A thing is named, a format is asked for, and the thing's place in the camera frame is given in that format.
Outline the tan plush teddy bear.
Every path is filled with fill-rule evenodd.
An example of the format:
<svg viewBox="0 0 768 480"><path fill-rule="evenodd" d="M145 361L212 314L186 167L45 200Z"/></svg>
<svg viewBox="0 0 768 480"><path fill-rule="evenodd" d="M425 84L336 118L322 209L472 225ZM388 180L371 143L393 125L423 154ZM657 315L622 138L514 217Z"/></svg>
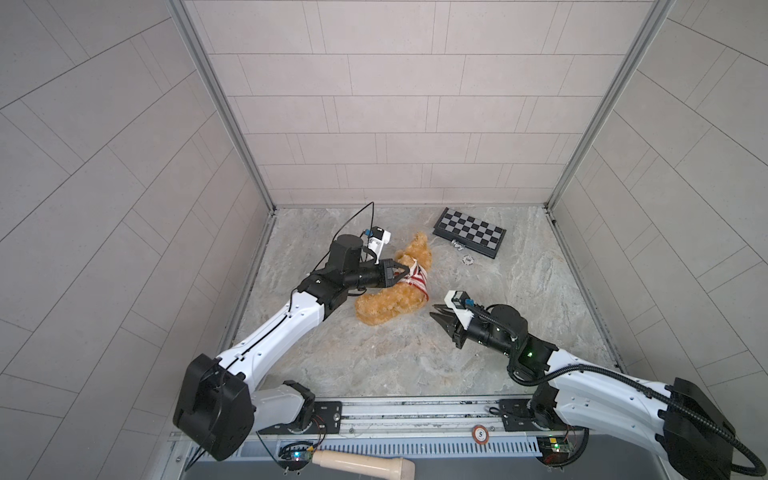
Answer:
<svg viewBox="0 0 768 480"><path fill-rule="evenodd" d="M416 233L408 246L396 253L395 260L409 267L413 264L413 260L417 260L429 272L433 256L427 235L424 232ZM413 313L423 307L427 301L416 288L395 284L375 294L363 294L355 302L355 312L357 319L364 324L377 326L400 315Z"/></svg>

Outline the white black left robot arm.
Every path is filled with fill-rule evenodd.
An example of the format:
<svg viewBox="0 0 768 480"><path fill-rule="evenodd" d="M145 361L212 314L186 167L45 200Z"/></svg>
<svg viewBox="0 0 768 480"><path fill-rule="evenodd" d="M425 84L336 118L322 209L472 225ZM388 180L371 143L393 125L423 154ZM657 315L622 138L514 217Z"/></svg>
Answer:
<svg viewBox="0 0 768 480"><path fill-rule="evenodd" d="M383 259L388 231L374 227L363 237L332 241L325 266L312 271L289 301L251 335L211 358L188 365L173 424L215 460L231 456L253 431L286 425L303 432L312 423L314 394L295 381L262 390L271 367L306 333L320 325L352 290L389 288L409 267Z"/></svg>

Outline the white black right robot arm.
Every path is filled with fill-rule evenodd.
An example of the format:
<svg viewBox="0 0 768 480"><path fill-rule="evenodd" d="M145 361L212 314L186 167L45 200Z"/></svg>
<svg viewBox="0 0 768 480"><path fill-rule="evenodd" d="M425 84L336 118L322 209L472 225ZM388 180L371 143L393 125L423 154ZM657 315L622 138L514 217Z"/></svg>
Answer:
<svg viewBox="0 0 768 480"><path fill-rule="evenodd" d="M643 447L686 479L728 479L735 430L700 387L630 377L580 360L528 330L509 305L471 299L435 305L431 317L456 347L468 341L504 354L508 375L534 388L528 409L544 429L581 427Z"/></svg>

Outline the red white striped knit sweater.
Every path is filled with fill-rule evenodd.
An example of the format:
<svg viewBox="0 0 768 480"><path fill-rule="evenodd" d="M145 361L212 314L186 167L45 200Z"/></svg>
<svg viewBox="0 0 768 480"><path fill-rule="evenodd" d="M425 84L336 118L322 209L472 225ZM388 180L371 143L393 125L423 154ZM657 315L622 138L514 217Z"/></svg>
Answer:
<svg viewBox="0 0 768 480"><path fill-rule="evenodd" d="M419 264L417 260L413 260L413 264L410 266L411 284L410 286L416 288L423 296L423 299L427 301L429 299L428 292L428 272Z"/></svg>

